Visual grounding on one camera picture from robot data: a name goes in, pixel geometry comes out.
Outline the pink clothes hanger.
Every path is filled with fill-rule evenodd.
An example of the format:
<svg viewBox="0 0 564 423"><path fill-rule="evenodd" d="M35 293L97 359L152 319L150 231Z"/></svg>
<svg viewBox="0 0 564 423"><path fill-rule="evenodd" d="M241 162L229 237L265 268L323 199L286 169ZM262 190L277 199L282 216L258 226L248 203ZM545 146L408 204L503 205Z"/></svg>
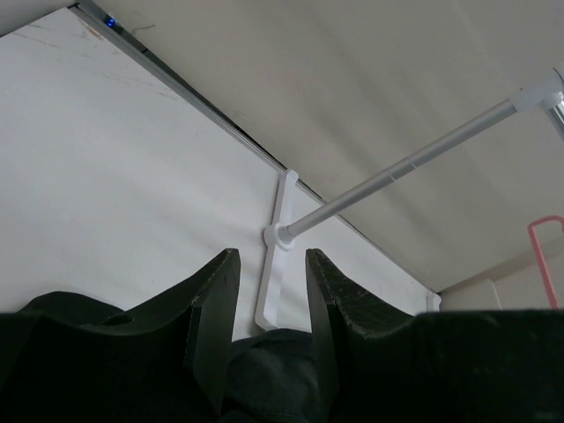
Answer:
<svg viewBox="0 0 564 423"><path fill-rule="evenodd" d="M531 242L532 250L536 258L539 273L543 281L543 287L545 289L546 298L550 309L558 309L559 302L552 282L552 278L547 266L543 248L541 242L538 238L537 227L545 223L557 222L560 224L560 229L563 229L563 217L558 215L549 215L541 219L534 220L527 226L527 233Z"/></svg>

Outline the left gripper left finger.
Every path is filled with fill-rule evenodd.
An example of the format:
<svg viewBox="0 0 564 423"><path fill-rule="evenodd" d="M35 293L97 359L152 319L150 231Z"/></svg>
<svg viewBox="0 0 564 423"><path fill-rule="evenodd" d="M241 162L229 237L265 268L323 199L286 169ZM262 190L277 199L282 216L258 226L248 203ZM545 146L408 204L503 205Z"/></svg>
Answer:
<svg viewBox="0 0 564 423"><path fill-rule="evenodd" d="M241 275L225 249L191 277L105 321L124 354L133 414L218 414Z"/></svg>

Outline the white and silver clothes rack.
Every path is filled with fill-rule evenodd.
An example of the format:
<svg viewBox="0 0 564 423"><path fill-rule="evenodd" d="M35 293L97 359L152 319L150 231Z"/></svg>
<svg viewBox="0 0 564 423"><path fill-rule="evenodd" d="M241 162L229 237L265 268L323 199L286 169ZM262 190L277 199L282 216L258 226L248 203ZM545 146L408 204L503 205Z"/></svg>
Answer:
<svg viewBox="0 0 564 423"><path fill-rule="evenodd" d="M399 162L385 168L293 223L290 221L293 211L293 193L299 176L293 170L285 171L278 181L272 222L263 230L263 239L267 251L256 301L254 315L256 325L263 330L274 330L278 327L278 307L286 259L294 246L294 240L299 235L390 186L495 124L512 115L527 112L533 108L545 112L558 134L563 135L562 63L556 65L549 76L536 84L513 93L509 98L489 108L486 112L462 124L417 152L404 157Z"/></svg>

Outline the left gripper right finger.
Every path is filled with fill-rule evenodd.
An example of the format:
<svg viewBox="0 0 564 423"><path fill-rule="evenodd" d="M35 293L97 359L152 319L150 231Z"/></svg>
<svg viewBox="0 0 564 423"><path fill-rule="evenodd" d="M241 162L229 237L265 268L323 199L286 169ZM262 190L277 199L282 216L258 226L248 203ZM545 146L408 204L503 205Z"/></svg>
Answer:
<svg viewBox="0 0 564 423"><path fill-rule="evenodd" d="M348 278L320 249L307 251L305 265L323 416L398 416L412 367L412 316Z"/></svg>

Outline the black trousers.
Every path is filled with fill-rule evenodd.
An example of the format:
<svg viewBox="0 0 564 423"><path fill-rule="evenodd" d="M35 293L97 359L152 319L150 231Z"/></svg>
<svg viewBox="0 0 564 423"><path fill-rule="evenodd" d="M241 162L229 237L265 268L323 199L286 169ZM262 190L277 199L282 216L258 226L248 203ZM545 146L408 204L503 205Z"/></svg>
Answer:
<svg viewBox="0 0 564 423"><path fill-rule="evenodd" d="M96 347L46 315L1 318L4 422L560 422L561 315L510 314L472 343L445 315L383 338L348 338L337 395L312 337L277 330L234 343L215 413L175 341Z"/></svg>

